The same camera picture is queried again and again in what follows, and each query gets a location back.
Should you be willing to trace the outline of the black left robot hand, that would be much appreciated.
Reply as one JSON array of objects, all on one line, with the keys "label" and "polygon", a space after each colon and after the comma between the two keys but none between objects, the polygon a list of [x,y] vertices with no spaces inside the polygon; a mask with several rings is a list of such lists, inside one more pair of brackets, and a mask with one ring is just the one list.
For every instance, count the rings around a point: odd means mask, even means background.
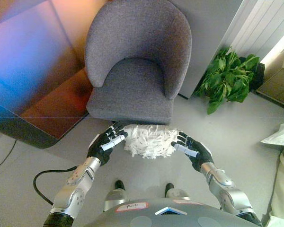
[{"label": "black left robot hand", "polygon": [[105,132],[98,134],[90,143],[87,158],[96,157],[100,165],[109,161],[113,148],[121,143],[128,136],[123,130],[123,125],[115,122]]}]

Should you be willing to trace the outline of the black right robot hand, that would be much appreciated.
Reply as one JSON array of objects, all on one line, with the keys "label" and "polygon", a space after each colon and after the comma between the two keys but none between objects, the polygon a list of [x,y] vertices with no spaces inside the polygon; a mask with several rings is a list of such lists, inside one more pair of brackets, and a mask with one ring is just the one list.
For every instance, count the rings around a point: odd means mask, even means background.
[{"label": "black right robot hand", "polygon": [[204,163],[214,163],[210,150],[208,150],[201,142],[194,140],[190,136],[183,132],[179,132],[177,136],[177,142],[171,142],[176,150],[180,148],[185,148],[194,151],[191,156],[186,153],[186,156],[190,159],[192,167],[200,172],[201,165]]}]

